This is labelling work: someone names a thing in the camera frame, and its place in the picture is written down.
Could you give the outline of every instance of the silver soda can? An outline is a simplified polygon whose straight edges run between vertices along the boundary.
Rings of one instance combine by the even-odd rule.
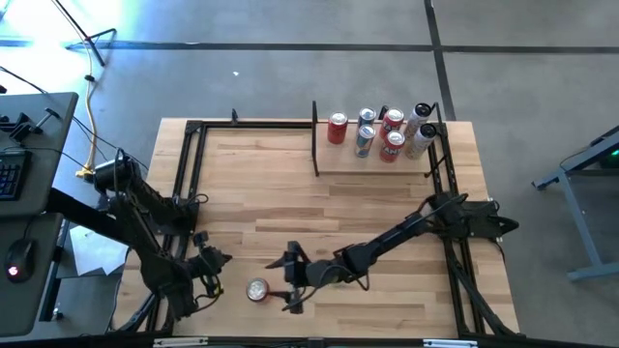
[[[416,160],[422,156],[429,144],[434,141],[436,136],[436,127],[432,124],[424,124],[413,135],[413,138],[406,141],[404,146],[404,154],[412,159]]]
[[[360,158],[366,158],[369,155],[369,148],[376,136],[376,130],[372,126],[361,126],[357,132],[357,146],[355,146],[355,155]]]
[[[406,128],[404,129],[404,137],[409,141],[415,135],[419,127],[427,122],[429,115],[432,113],[432,108],[424,103],[420,102],[411,111],[406,122]]]
[[[357,130],[361,126],[373,125],[374,120],[376,120],[376,111],[368,107],[362,108],[361,111],[359,111],[359,121],[357,121]]]

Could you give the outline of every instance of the gray desk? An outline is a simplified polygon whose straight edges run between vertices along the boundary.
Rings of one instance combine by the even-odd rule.
[[[20,112],[35,123],[51,108],[60,115],[60,120],[50,118],[43,124],[42,134],[31,134],[24,141],[26,147],[50,148],[62,151],[69,134],[69,126],[77,104],[76,93],[50,93],[38,95],[0,96],[0,114],[16,121]],[[9,135],[0,131],[0,150],[15,146]],[[0,202],[0,218],[32,216],[42,212],[47,204],[51,184],[56,175],[60,154],[50,150],[31,150],[32,162],[18,201]]]
[[[20,95],[0,97],[0,114],[15,121],[23,112],[35,123],[44,116],[44,109],[56,111],[61,120],[50,119],[42,134],[31,134],[25,141],[26,147],[45,147],[62,151],[74,115],[76,93],[54,93],[48,95]],[[0,150],[15,146],[9,135],[0,131]],[[53,183],[60,154],[49,150],[32,150],[32,162],[18,201],[0,202],[0,261],[4,262],[9,246],[23,237],[28,220],[45,209]],[[45,288],[51,259],[56,248],[62,214],[45,214],[32,221],[29,238],[36,242],[35,272],[30,279],[20,284],[10,283],[0,275],[0,308],[15,308],[0,316],[0,336],[29,333],[37,317],[41,297]]]

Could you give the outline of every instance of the keyboard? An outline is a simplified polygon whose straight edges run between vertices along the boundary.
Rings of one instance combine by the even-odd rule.
[[[30,157],[30,151],[0,151],[0,201],[19,199]]]

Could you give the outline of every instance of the can lid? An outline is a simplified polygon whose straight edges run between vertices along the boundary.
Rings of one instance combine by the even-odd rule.
[[[425,102],[420,102],[415,105],[414,112],[417,116],[429,117],[429,114],[432,113],[432,108]]]
[[[376,118],[376,111],[368,107],[364,107],[361,109],[361,111],[359,111],[359,117],[364,120],[373,120]]]
[[[436,136],[436,127],[433,124],[424,124],[419,128],[419,133],[426,138]]]
[[[376,135],[376,130],[372,126],[362,126],[359,128],[359,135],[367,139],[372,139]]]
[[[385,117],[392,121],[401,121],[404,119],[404,114],[398,109],[389,109]]]
[[[331,115],[329,120],[331,120],[331,123],[333,123],[334,125],[339,126],[345,124],[348,121],[348,117],[346,117],[343,112],[336,112],[335,114]]]
[[[401,145],[404,143],[404,134],[398,130],[392,130],[387,134],[387,139],[394,145]]]

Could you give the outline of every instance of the concrete floor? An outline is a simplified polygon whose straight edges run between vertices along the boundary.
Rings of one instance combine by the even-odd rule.
[[[88,32],[114,26],[121,40],[430,44],[423,0],[65,3]],[[612,0],[435,0],[434,8],[443,44],[619,44],[614,20],[619,3]],[[0,22],[0,36],[31,36],[41,44],[0,48],[0,65],[48,91],[78,92],[75,115],[86,121],[86,56],[51,44],[75,38],[63,20],[49,4],[14,0]],[[100,86],[92,102],[100,134],[143,161],[152,155],[161,117],[227,117],[235,107],[241,117],[306,118],[311,100],[325,117],[336,109],[354,113],[362,105],[407,109],[418,101],[441,101],[432,53],[103,53],[109,64],[104,71],[95,64]],[[445,61],[456,117],[474,123],[488,190],[502,213],[520,222],[504,245],[522,332],[619,345],[619,276],[568,282],[566,271],[587,266],[587,258],[563,193],[530,186],[617,124],[619,56],[446,54]],[[9,77],[0,82],[12,94],[32,92]],[[65,151],[85,159],[87,147],[73,128]],[[95,204],[97,194],[75,171],[63,159],[55,186]],[[599,237],[601,246],[616,242]],[[605,247],[603,257],[616,261],[619,251]],[[38,323],[27,337],[101,333],[117,281],[114,275],[66,282],[61,303],[67,303],[68,320]],[[88,305],[71,307],[69,299],[77,295]]]

